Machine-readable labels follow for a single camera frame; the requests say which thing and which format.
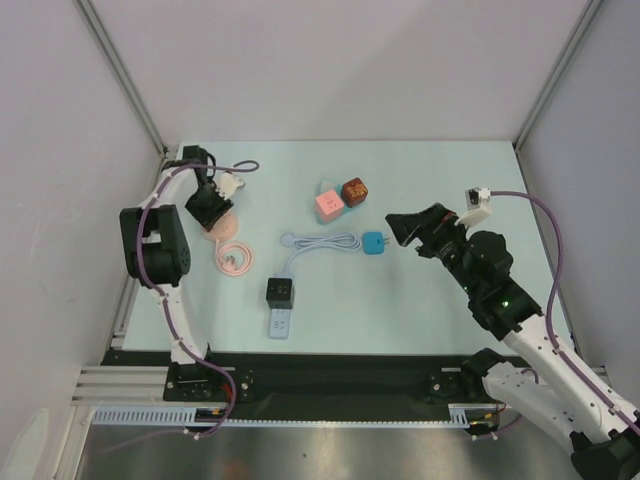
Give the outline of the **black cube socket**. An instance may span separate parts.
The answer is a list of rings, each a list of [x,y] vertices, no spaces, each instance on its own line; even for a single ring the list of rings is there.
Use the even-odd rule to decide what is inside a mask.
[[[271,277],[267,281],[266,302],[272,310],[292,310],[294,284],[289,277]]]

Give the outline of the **teal triangular power strip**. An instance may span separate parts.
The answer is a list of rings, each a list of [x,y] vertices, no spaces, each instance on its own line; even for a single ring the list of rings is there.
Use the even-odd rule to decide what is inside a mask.
[[[360,177],[339,184],[321,180],[316,188],[314,212],[320,224],[329,224],[360,207],[368,199],[369,190]]]

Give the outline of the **light blue power strip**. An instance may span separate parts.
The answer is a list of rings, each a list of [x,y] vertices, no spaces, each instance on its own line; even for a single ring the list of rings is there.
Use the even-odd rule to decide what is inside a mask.
[[[291,273],[281,272],[273,277],[289,277]],[[273,340],[286,340],[289,338],[292,310],[272,310],[269,308],[268,336]]]

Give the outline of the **dark red cube socket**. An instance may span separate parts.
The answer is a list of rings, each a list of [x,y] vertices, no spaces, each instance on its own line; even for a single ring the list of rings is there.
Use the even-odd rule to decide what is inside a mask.
[[[368,193],[364,182],[359,177],[355,177],[341,186],[340,196],[348,208],[354,208],[367,199]]]

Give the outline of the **pink cube socket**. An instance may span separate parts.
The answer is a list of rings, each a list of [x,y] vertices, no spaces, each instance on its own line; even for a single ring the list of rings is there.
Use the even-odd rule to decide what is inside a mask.
[[[335,190],[328,190],[315,197],[314,209],[320,222],[326,224],[344,213],[345,204]]]

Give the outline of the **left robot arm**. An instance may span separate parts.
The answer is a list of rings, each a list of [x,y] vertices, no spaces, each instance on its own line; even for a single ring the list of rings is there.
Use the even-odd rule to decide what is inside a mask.
[[[207,400],[219,390],[232,395],[228,372],[215,366],[209,344],[195,333],[194,315],[182,281],[191,270],[191,251],[180,210],[206,232],[233,207],[214,180],[214,156],[199,145],[183,149],[182,158],[162,168],[149,197],[119,214],[126,268],[156,300],[171,339],[171,363],[164,398]]]

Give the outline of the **blue flat plug adapter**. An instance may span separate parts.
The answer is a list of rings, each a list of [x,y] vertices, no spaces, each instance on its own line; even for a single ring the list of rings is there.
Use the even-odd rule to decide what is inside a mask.
[[[380,231],[367,231],[361,237],[362,250],[370,256],[384,254],[389,242],[389,237]]]

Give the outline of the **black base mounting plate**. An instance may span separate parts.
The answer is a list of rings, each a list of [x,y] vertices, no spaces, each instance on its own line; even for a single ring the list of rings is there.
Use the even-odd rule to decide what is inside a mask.
[[[412,422],[443,420],[451,404],[495,405],[467,355],[320,355],[215,353],[230,374],[234,420]]]

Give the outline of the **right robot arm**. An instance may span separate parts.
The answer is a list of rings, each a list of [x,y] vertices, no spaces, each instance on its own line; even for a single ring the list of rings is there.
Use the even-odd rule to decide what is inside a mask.
[[[527,362],[534,376],[485,348],[464,366],[463,393],[514,408],[570,456],[583,479],[633,479],[639,473],[639,409],[607,385],[548,327],[541,307],[510,276],[503,235],[469,233],[440,203],[385,218],[397,243],[437,259],[468,296],[474,320]]]

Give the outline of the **pink round power strip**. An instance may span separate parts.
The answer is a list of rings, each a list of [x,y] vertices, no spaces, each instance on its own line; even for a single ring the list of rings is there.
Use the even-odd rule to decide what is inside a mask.
[[[210,242],[228,242],[238,231],[238,219],[232,211],[227,211],[218,219],[213,227],[204,232],[204,237]]]

